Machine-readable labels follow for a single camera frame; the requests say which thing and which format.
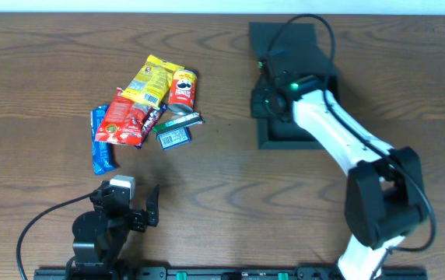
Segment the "black gift box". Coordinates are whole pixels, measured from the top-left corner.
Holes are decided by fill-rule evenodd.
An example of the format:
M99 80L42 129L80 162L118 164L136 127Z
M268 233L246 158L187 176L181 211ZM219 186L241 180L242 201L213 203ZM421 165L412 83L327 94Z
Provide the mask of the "black gift box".
M268 45L281 26L281 23L249 23L251 48L257 58L266 58ZM329 58L320 50L311 24L289 25L279 35L269 55L274 65L275 84L287 93L291 91L293 78L314 75L324 80L326 77ZM256 87L272 89L264 73L260 74ZM273 117L255 119L259 149L323 149L322 142L294 121L280 121Z

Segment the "red candy bag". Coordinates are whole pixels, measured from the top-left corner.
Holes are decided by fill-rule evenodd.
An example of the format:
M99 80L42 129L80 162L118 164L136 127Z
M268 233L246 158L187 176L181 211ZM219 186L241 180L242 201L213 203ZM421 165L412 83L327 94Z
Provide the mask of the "red candy bag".
M115 145L139 146L144 140L145 119L152 108L127 99L122 93L123 89L116 89L116 95L97 128L94 140Z

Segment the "red Pringles can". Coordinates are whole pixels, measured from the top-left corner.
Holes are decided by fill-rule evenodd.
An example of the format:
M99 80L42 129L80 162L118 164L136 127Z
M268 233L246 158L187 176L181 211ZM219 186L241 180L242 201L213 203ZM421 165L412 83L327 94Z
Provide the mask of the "red Pringles can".
M179 115L193 113L196 85L196 74L185 69L177 70L169 91L168 109Z

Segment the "yellow snack bag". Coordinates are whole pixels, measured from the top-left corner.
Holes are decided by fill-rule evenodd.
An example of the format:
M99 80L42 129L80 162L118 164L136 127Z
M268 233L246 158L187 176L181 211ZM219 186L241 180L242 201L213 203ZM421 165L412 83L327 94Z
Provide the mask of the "yellow snack bag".
M184 66L151 54L121 95L135 103L158 109L171 87L173 74L178 70L184 70Z

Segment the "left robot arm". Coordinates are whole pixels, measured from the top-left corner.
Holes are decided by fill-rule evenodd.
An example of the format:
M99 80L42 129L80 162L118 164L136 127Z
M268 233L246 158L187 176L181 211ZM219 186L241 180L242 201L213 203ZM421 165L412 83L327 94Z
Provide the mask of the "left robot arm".
M159 186L146 200L145 209L130 207L133 190L104 180L90 195L93 210L72 224L74 256L65 267L65 279L135 279L137 270L119 254L131 231L144 233L159 222Z

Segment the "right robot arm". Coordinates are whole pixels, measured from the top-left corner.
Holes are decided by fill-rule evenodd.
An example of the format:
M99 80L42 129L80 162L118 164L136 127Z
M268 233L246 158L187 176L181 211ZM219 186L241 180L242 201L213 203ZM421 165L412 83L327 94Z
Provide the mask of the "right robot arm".
M351 237L331 278L425 279L422 269L384 268L392 253L406 250L402 242L423 222L436 234L417 153L394 148L352 118L329 90L329 74L276 75L268 55L258 63L254 117L292 122L310 133L346 175L344 215Z

